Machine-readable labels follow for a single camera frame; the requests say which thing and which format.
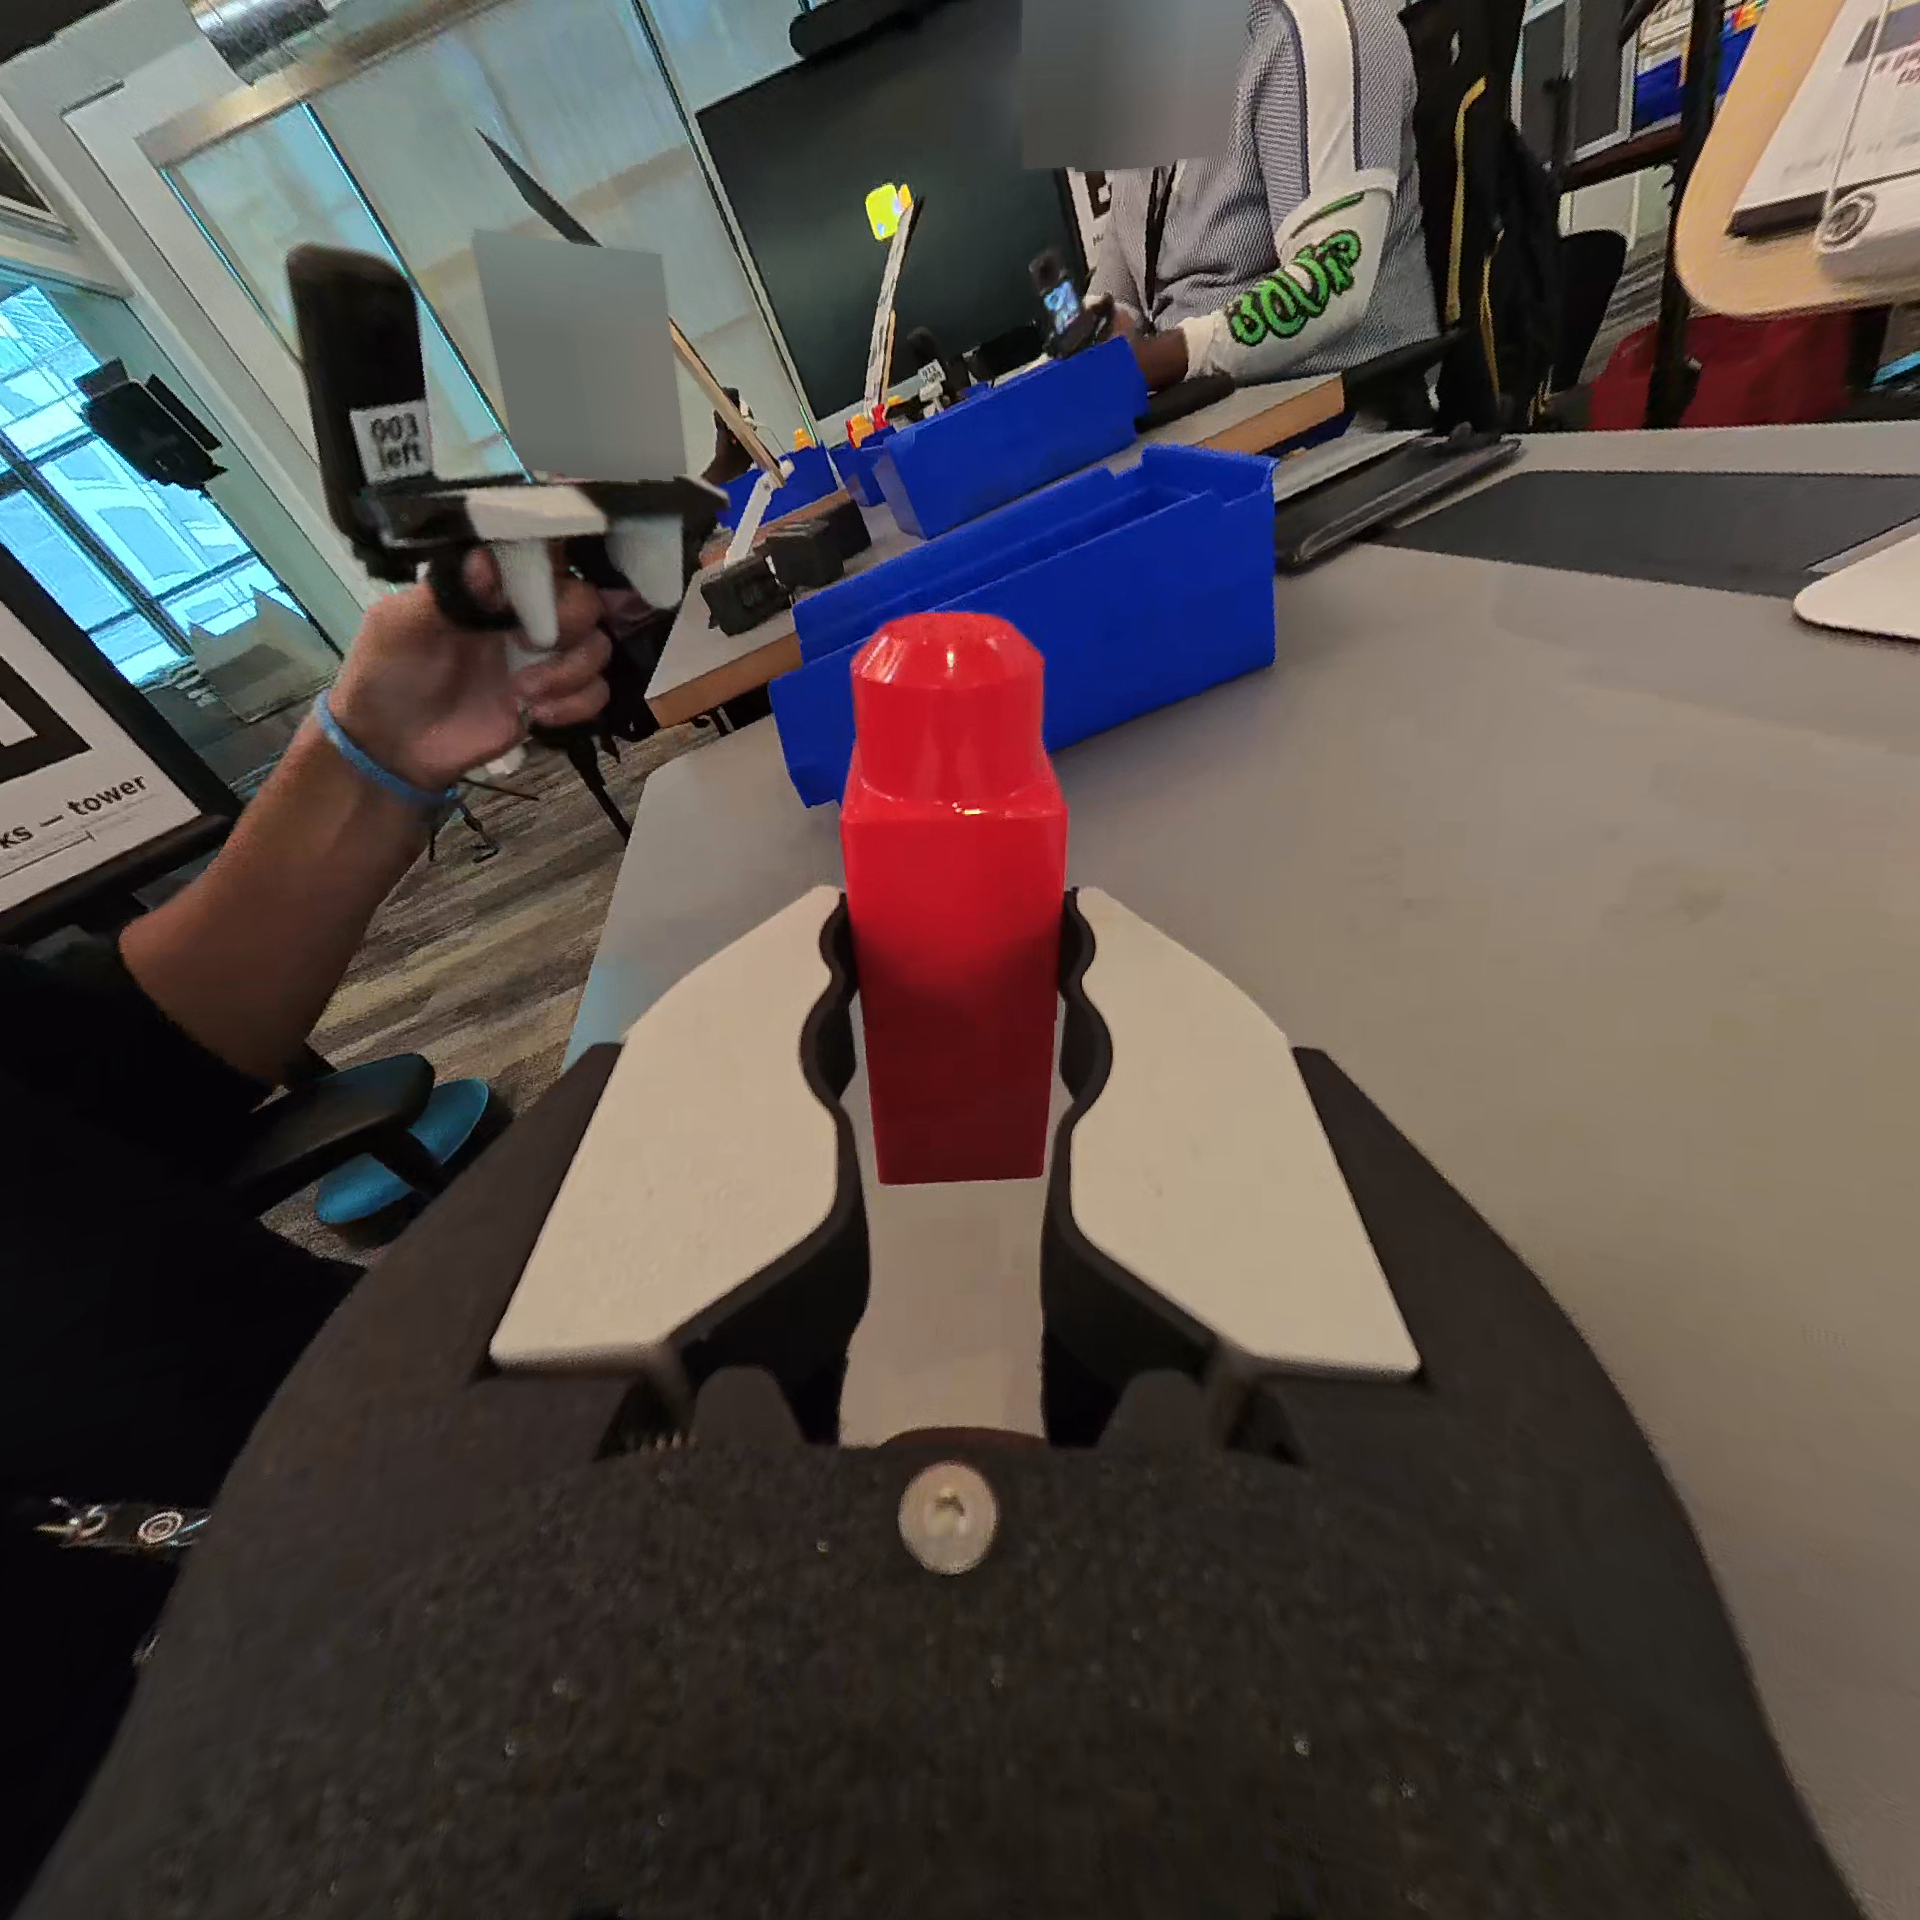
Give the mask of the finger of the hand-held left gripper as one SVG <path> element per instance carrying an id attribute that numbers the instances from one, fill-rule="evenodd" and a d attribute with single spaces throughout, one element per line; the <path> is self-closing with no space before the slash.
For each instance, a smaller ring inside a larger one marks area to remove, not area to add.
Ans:
<path id="1" fill-rule="evenodd" d="M 559 487 L 473 487 L 464 492 L 515 618 L 559 618 L 559 539 L 595 539 L 617 578 L 650 604 L 679 604 L 679 519 L 722 512 L 706 481 L 559 481 Z"/>

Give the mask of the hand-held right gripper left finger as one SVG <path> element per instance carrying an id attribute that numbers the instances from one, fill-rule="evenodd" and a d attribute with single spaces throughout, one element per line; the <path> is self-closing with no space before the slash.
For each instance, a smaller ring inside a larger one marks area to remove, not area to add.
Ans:
<path id="1" fill-rule="evenodd" d="M 849 1087 L 850 924 L 805 890 L 627 1031 L 490 1342 L 491 1370 L 627 1370 L 675 1426 L 714 1370 L 769 1370 L 805 1442 L 849 1442 L 872 1317 Z"/>

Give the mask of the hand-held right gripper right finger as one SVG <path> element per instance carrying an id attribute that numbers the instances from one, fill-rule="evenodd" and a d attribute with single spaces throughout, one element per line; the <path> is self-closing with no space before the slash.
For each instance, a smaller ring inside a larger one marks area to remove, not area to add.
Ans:
<path id="1" fill-rule="evenodd" d="M 1259 1386 L 1413 1386 L 1413 1333 L 1289 1031 L 1107 890 L 1064 890 L 1042 1199 L 1042 1345 L 1064 1403 L 1191 1386 L 1235 1434 Z"/>

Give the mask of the red mega block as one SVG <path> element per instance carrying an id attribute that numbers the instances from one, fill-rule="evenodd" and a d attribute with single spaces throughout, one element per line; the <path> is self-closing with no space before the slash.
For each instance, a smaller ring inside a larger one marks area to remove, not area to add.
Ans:
<path id="1" fill-rule="evenodd" d="M 985 986 L 1056 955 L 1064 797 L 1042 648 L 1000 618 L 896 618 L 850 656 L 849 765 L 850 949 L 896 986 Z"/>
<path id="2" fill-rule="evenodd" d="M 876 1189 L 1019 1189 L 1052 1160 L 1052 973 L 861 982 Z"/>

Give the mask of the blue plastic bin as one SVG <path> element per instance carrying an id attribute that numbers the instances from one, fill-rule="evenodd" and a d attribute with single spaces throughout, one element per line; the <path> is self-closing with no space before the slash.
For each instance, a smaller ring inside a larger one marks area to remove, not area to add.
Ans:
<path id="1" fill-rule="evenodd" d="M 876 502 L 903 539 L 945 539 L 1133 446 L 1145 369 L 1127 339 L 1042 355 L 876 446 Z"/>
<path id="2" fill-rule="evenodd" d="M 743 481 L 722 481 L 722 528 L 755 512 L 755 487 L 756 487 L 756 465 L 743 465 Z M 756 519 L 784 519 L 784 512 L 809 512 L 809 502 L 829 502 L 849 481 L 833 481 L 833 461 L 820 448 L 820 446 L 792 446 L 784 448 L 784 487 L 769 492 L 769 512 Z"/>
<path id="3" fill-rule="evenodd" d="M 1042 648 L 1042 743 L 1090 743 L 1280 656 L 1259 448 L 1145 446 L 792 604 L 805 669 L 769 683 L 805 802 L 850 765 L 850 648 L 896 618 L 1000 618 Z"/>

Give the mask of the person's left forearm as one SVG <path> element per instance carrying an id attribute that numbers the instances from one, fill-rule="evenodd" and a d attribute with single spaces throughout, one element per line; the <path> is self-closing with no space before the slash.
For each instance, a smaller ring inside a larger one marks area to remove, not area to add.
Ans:
<path id="1" fill-rule="evenodd" d="M 0 1160 L 54 1160 L 65 1126 L 88 1153 L 232 1170 L 419 849 L 424 818 L 296 723 L 168 903 L 63 955 L 0 955 Z"/>

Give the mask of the person's left hand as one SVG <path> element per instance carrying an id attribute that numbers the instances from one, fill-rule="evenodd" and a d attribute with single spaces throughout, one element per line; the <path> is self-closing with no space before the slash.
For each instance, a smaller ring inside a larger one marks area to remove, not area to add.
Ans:
<path id="1" fill-rule="evenodd" d="M 603 597 L 560 575 L 559 622 L 559 648 L 523 648 L 523 630 L 456 622 L 424 578 L 381 588 L 321 706 L 381 778 L 456 797 L 533 723 L 586 723 L 603 706 Z"/>

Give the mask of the black mounted box device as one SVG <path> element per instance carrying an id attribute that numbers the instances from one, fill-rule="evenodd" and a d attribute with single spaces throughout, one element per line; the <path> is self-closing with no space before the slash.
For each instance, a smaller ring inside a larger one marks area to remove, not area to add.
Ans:
<path id="1" fill-rule="evenodd" d="M 88 369 L 73 406 L 151 487 L 209 492 L 219 481 L 219 432 L 163 378 Z"/>

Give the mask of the small black device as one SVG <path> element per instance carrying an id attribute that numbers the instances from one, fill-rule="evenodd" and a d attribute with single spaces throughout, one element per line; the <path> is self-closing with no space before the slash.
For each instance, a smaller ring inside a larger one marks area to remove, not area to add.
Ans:
<path id="1" fill-rule="evenodd" d="M 756 528 L 743 560 L 714 560 L 696 604 L 730 643 L 784 618 L 805 588 L 833 588 L 850 551 L 872 551 L 872 519 L 850 492 L 829 492 L 820 512 Z"/>

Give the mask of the black pole round base stand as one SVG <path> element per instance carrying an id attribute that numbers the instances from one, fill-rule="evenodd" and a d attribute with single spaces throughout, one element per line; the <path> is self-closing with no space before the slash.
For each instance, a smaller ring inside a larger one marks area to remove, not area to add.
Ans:
<path id="1" fill-rule="evenodd" d="M 501 1090 L 464 1073 L 464 1087 L 424 1090 L 424 1117 L 406 1135 L 436 1170 L 473 1170 L 501 1126 L 515 1126 Z M 372 1153 L 321 1170 L 321 1189 L 313 1189 L 321 1228 L 363 1228 L 363 1219 L 396 1219 L 406 1199 L 419 1199 L 419 1189 L 396 1175 Z"/>

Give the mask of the blue wristband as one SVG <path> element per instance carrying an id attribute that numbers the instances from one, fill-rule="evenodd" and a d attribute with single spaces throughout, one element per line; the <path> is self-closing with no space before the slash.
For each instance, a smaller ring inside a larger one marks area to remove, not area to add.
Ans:
<path id="1" fill-rule="evenodd" d="M 351 743 L 351 723 L 335 720 L 335 688 L 313 688 L 313 732 L 335 743 L 335 757 L 351 765 L 351 778 L 363 778 L 381 802 L 403 802 L 403 812 L 419 812 L 419 818 L 445 818 L 445 812 L 464 812 L 464 787 L 406 787 L 406 778 L 396 778 L 381 757 L 363 757 L 359 743 Z"/>

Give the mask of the black framed marker sign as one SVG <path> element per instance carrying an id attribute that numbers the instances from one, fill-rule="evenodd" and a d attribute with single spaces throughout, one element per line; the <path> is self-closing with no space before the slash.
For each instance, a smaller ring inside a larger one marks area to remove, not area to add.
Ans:
<path id="1" fill-rule="evenodd" d="M 116 683 L 116 669 L 0 551 L 0 939 L 212 849 L 240 797 Z"/>

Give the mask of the person's torso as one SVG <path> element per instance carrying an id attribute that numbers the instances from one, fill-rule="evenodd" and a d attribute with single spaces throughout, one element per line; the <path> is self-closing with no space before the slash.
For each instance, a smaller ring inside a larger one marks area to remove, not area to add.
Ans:
<path id="1" fill-rule="evenodd" d="M 168 1562 L 54 1546 L 42 1498 L 212 1510 L 359 1261 L 232 1199 L 265 1090 L 209 1046 L 0 1064 L 0 1910 L 73 1819 Z"/>

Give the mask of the black folder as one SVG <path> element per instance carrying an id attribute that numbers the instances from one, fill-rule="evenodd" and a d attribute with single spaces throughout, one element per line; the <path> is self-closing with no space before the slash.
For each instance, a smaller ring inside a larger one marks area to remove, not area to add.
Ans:
<path id="1" fill-rule="evenodd" d="M 1432 446 L 1398 446 L 1389 461 L 1368 461 L 1315 492 L 1273 502 L 1273 575 L 1315 575 L 1354 539 L 1398 528 L 1429 502 L 1447 502 L 1456 487 L 1519 461 L 1519 432 L 1447 428 Z"/>

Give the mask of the white paper sheets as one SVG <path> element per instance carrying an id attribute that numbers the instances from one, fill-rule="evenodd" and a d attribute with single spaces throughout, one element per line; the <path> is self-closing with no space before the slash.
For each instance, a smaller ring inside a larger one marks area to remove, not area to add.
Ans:
<path id="1" fill-rule="evenodd" d="M 1315 492 L 1368 461 L 1389 461 L 1398 446 L 1432 446 L 1429 428 L 1351 428 L 1334 446 L 1306 446 L 1289 461 L 1273 461 L 1273 502 Z"/>

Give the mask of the dark grey desk mat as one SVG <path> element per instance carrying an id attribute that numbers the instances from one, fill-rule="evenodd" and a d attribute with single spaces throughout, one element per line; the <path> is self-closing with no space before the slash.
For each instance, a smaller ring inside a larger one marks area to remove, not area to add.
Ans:
<path id="1" fill-rule="evenodd" d="M 1920 481 L 1519 465 L 1380 545 L 1663 588 L 1799 597 L 1815 560 L 1920 519 Z"/>

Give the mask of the red bag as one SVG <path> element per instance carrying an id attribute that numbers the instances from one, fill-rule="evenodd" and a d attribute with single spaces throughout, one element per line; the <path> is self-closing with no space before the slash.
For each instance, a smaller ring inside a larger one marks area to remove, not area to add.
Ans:
<path id="1" fill-rule="evenodd" d="M 1808 428 L 1851 401 L 1851 315 L 1688 315 L 1699 393 L 1680 428 Z M 1618 331 L 1587 428 L 1644 428 L 1652 325 Z"/>

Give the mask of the black backpack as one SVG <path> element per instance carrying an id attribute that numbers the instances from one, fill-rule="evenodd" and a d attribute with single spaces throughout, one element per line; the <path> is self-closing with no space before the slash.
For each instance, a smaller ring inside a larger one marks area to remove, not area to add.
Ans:
<path id="1" fill-rule="evenodd" d="M 1509 120 L 1519 0 L 1411 0 L 1413 200 L 1432 280 L 1432 428 L 1587 428 L 1587 352 L 1618 288 L 1618 232 L 1559 232 L 1559 188 Z"/>

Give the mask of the instruction sheet on white stand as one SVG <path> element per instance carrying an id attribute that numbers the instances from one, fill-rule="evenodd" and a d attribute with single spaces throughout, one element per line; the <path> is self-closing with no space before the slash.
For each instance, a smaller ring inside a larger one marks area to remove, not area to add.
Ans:
<path id="1" fill-rule="evenodd" d="M 1881 176 L 1831 200 L 1808 232 L 1734 235 L 1734 202 L 1808 73 L 1831 0 L 1779 0 L 1752 63 L 1711 130 L 1711 151 L 1676 213 L 1680 288 L 1711 315 L 1823 315 L 1823 310 L 1913 310 L 1920 297 L 1920 176 Z"/>

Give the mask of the large black wall screen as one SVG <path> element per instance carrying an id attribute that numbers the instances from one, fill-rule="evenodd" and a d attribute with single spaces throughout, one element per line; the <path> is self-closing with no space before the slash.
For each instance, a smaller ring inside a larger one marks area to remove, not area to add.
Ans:
<path id="1" fill-rule="evenodd" d="M 809 421 L 872 393 L 896 188 L 923 202 L 896 270 L 896 378 L 934 331 L 977 378 L 1042 355 L 1036 259 L 1083 280 L 1056 170 L 1024 170 L 1019 0 L 829 0 L 792 64 L 696 109 L 696 142 L 779 310 Z"/>

